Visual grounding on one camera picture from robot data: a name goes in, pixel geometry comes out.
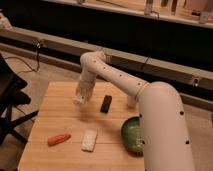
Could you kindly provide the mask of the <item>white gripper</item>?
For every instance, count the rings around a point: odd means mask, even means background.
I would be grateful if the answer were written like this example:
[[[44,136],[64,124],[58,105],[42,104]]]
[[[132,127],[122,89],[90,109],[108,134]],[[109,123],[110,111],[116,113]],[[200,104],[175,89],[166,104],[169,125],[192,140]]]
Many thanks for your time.
[[[96,82],[96,75],[88,70],[83,70],[76,88],[73,103],[84,106],[91,98]]]

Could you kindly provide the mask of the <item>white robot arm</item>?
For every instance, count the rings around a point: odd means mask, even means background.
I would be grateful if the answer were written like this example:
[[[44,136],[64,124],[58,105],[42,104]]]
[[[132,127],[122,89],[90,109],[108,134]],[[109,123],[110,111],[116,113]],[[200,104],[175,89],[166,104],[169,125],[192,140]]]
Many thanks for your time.
[[[80,75],[74,103],[90,100],[96,77],[101,76],[128,95],[139,107],[146,171],[195,171],[183,103],[177,90],[165,82],[149,83],[107,64],[102,51],[80,57]]]

